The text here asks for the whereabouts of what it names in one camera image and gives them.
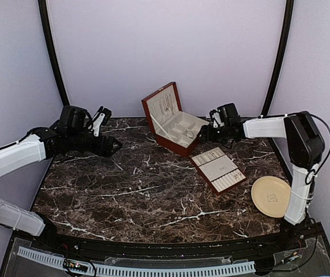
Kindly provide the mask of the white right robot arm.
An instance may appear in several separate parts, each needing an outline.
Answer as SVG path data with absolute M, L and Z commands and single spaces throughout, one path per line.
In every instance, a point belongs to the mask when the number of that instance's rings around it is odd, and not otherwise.
M 286 139 L 293 174 L 284 220 L 291 225 L 301 223 L 313 197 L 316 176 L 330 155 L 330 149 L 326 149 L 315 123 L 318 116 L 300 111 L 241 117 L 234 103 L 220 106 L 209 115 L 211 121 L 203 125 L 197 134 L 201 141 L 226 143 L 241 139 Z

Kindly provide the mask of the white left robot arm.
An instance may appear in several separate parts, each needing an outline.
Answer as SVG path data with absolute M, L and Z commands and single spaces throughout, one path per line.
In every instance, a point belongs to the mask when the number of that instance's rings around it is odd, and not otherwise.
M 60 118 L 49 127 L 29 130 L 21 139 L 0 147 L 0 178 L 32 163 L 49 160 L 71 151 L 89 152 L 109 158 L 122 148 L 112 136 L 100 134 L 112 112 L 99 107 L 95 115 L 76 106 L 64 106 Z M 0 198 L 0 225 L 23 231 L 34 237 L 50 252 L 62 246 L 47 218 L 27 211 Z

